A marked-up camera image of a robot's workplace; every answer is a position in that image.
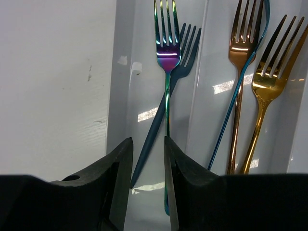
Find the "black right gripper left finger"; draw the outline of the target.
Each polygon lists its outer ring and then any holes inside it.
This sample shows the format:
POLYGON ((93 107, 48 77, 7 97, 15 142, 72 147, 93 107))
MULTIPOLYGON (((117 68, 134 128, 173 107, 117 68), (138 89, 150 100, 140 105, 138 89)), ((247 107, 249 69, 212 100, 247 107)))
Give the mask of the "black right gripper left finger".
POLYGON ((133 162, 133 140, 63 180, 1 175, 3 231, 121 231, 133 162))

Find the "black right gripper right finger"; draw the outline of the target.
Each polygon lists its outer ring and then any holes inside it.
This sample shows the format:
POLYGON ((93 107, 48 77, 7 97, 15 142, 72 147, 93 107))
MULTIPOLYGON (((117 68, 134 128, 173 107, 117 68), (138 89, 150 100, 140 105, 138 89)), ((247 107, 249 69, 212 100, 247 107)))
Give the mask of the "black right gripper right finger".
POLYGON ((174 231, 305 231, 307 174, 219 176, 164 139, 164 165, 174 231))

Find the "shiny blue fork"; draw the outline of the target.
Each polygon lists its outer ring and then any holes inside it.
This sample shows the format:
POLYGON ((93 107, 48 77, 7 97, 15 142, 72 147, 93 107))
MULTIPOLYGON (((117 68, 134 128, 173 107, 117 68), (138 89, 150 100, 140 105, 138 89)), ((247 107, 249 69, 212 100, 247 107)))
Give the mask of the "shiny blue fork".
POLYGON ((270 2, 268 0, 262 0, 259 5, 257 12, 256 24, 253 25, 254 13, 256 8, 256 1, 253 2, 252 11, 249 18, 248 28, 245 31, 246 19, 249 1, 246 3, 243 20, 241 27, 239 28, 240 11, 242 6, 242 1, 238 2, 237 10, 235 13, 233 26, 231 30, 231 38, 229 43, 229 60, 235 65, 238 71, 238 81, 235 87, 233 96, 231 98, 231 103, 227 110, 226 117, 224 119, 221 131, 218 136, 213 154, 210 158, 207 169, 210 170, 220 142, 222 140, 224 131, 226 129, 228 120, 230 118, 231 112, 235 109, 234 113, 234 123, 231 138, 231 148, 229 153, 229 160, 227 165, 227 173, 234 174, 235 172, 235 160, 236 160, 236 147, 239 132, 239 122, 241 113, 241 104, 243 97, 243 86, 244 86, 244 74, 248 66, 254 61, 256 57, 257 50, 266 34, 270 21, 270 2))

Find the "ornate gold fork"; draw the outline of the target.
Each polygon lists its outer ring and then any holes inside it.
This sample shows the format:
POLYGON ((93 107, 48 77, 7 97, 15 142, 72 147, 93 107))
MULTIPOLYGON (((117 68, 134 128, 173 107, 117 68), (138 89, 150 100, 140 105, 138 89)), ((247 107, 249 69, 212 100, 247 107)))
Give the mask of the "ornate gold fork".
POLYGON ((287 30, 285 31, 282 39, 280 41, 277 40, 277 37, 282 29, 282 26, 286 20, 286 16, 282 18, 280 23, 278 24, 275 32, 273 33, 270 41, 268 42, 263 55, 260 59, 256 72, 254 74, 252 80, 252 90, 257 99, 258 103, 258 113, 257 113, 257 121, 255 130, 247 151, 247 154, 244 159, 244 163, 241 166, 239 171, 240 174, 248 174, 251 162, 253 160, 253 155, 255 148, 257 146, 257 140, 261 131, 261 126, 263 123, 263 119, 265 117, 265 113, 269 104, 275 100, 277 97, 281 95, 283 92, 289 75, 292 71, 292 68, 296 62, 296 59, 305 43, 305 40, 308 36, 308 29, 305 28, 303 33, 300 36, 298 43, 296 44, 291 56, 289 59, 287 55, 291 50, 293 42, 304 22, 304 17, 302 17, 296 26, 290 40, 288 41, 285 50, 282 53, 282 56, 276 66, 274 66, 278 55, 283 47, 289 32, 295 22, 296 16, 291 20, 287 30))

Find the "matte blue fork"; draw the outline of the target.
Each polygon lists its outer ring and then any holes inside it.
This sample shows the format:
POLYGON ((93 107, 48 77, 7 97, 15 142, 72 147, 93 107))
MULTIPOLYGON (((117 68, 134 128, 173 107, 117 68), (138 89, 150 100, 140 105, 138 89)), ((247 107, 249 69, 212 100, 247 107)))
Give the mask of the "matte blue fork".
MULTIPOLYGON (((200 42, 202 29, 194 26, 193 31, 191 32, 190 31, 191 26, 192 25, 189 24, 188 29, 186 30, 185 29, 186 23, 184 23, 180 31, 180 39, 184 40, 183 48, 181 49, 181 55, 183 56, 182 58, 183 61, 171 73, 170 93, 173 93, 173 90, 179 79, 188 76, 193 67, 198 52, 198 46, 200 42)), ((165 97, 163 96, 160 105, 158 107, 158 110, 156 112, 156 115, 148 131, 145 142, 143 144, 135 170, 133 172, 133 176, 130 183, 131 188, 134 187, 142 172, 142 169, 150 154, 150 151, 152 149, 152 146, 154 144, 154 141, 156 139, 156 136, 158 134, 164 116, 165 116, 165 97)))

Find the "rainbow iridescent fork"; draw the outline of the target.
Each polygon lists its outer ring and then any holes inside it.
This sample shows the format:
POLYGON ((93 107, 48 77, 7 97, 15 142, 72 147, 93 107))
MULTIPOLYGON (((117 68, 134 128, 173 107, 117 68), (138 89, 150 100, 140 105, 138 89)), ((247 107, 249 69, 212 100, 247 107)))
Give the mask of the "rainbow iridescent fork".
POLYGON ((174 28, 171 26, 169 3, 166 1, 167 10, 167 28, 165 29, 163 1, 159 1, 157 7, 154 1, 154 25, 155 25, 155 41, 156 41, 156 56, 157 62, 164 70, 165 76, 165 92, 164 92, 164 107, 166 116, 166 136, 170 136, 170 79, 172 70, 177 67, 181 61, 181 46, 180 46, 180 30, 177 16, 176 3, 172 1, 172 15, 174 19, 174 28))

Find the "rose gold fork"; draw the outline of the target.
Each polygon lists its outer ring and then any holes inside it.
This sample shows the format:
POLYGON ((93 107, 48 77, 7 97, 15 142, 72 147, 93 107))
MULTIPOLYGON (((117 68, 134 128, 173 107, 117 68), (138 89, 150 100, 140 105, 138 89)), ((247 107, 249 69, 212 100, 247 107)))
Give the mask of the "rose gold fork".
MULTIPOLYGON (((232 30, 231 30, 231 39, 229 45, 229 60, 235 65, 238 71, 238 77, 241 76, 241 71, 243 67, 253 53, 254 48, 256 47, 259 39, 260 26, 261 26, 261 18, 263 12, 263 2, 260 2, 259 9, 257 12, 257 19, 254 22, 254 14, 257 2, 253 2, 248 28, 245 29, 247 12, 249 7, 249 2, 247 1, 243 20, 241 26, 239 26, 240 19, 240 11, 242 6, 242 1, 238 2, 232 30)), ((236 160, 236 146, 238 140, 238 132, 239 132, 239 122, 240 122, 240 113, 241 113, 241 104, 243 97, 243 86, 241 83, 239 87, 239 92, 236 94, 235 98, 235 114, 234 114, 234 123, 232 130, 232 139, 231 139, 231 148, 228 160, 228 168, 227 174, 235 173, 235 160, 236 160)))

